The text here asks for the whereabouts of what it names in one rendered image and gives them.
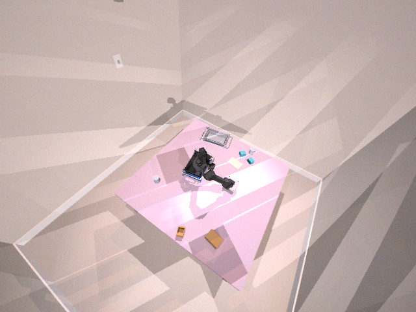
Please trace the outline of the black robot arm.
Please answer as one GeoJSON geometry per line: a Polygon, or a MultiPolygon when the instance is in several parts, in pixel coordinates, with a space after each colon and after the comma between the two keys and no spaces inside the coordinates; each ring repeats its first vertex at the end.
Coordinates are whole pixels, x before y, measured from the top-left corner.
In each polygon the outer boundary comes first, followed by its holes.
{"type": "Polygon", "coordinates": [[[209,154],[207,154],[205,148],[200,148],[199,152],[200,152],[200,154],[198,155],[198,158],[200,160],[200,168],[201,168],[202,176],[208,181],[214,180],[218,183],[221,183],[222,186],[227,190],[229,188],[232,188],[233,185],[235,184],[235,182],[232,179],[230,179],[230,178],[228,179],[227,177],[222,178],[222,177],[216,175],[214,170],[206,164],[206,162],[211,159],[211,156],[209,154]],[[210,170],[204,174],[204,168],[206,168],[206,167],[210,168],[210,170]]]}

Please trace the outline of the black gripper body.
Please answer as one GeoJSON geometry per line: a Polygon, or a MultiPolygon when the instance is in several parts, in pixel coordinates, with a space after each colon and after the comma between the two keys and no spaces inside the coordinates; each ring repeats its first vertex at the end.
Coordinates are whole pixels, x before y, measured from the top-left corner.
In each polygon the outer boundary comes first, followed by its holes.
{"type": "MultiPolygon", "coordinates": [[[[197,160],[196,160],[196,164],[200,164],[200,160],[199,160],[199,158],[197,158],[197,160]]],[[[214,168],[215,168],[215,165],[216,164],[214,164],[214,163],[209,163],[209,161],[207,161],[206,162],[206,164],[209,166],[209,167],[211,167],[213,170],[214,170],[214,168]]]]}

